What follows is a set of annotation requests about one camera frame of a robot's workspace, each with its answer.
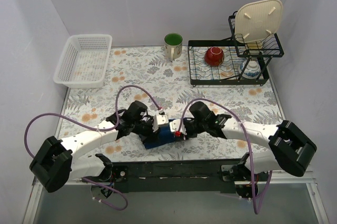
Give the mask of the blue t shirt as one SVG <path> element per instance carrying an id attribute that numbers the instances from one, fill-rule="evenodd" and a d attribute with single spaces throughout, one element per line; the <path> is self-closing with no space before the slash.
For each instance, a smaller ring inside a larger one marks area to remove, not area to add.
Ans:
<path id="1" fill-rule="evenodd" d="M 142 142 L 146 149 L 160 147 L 175 141 L 173 133 L 170 132 L 169 125 L 159 128 L 155 133 L 157 133 L 157 140 L 155 142 Z"/>

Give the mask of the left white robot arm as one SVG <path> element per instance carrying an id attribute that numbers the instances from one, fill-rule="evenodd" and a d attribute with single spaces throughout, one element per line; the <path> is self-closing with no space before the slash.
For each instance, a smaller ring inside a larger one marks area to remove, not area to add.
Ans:
<path id="1" fill-rule="evenodd" d="M 148 115 L 147 106 L 139 101 L 103 120 L 93 130 L 72 137 L 47 138 L 29 169 L 48 192 L 55 192 L 67 181 L 92 178 L 95 182 L 110 181 L 113 163 L 103 154 L 88 155 L 101 145 L 116 141 L 131 133 L 147 137 L 165 121 L 160 114 Z"/>

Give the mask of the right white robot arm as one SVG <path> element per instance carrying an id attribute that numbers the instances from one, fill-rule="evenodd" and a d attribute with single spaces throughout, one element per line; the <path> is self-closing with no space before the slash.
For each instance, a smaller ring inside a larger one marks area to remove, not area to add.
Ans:
<path id="1" fill-rule="evenodd" d="M 233 112 L 215 114 L 204 103 L 195 100 L 188 108 L 191 118 L 182 117 L 175 129 L 177 137 L 194 138 L 206 132 L 216 138 L 242 140 L 266 148 L 254 154 L 249 150 L 238 167 L 243 180 L 253 179 L 261 172 L 283 170 L 295 177 L 304 176 L 317 146 L 293 122 L 283 120 L 280 124 L 258 124 L 241 121 Z"/>

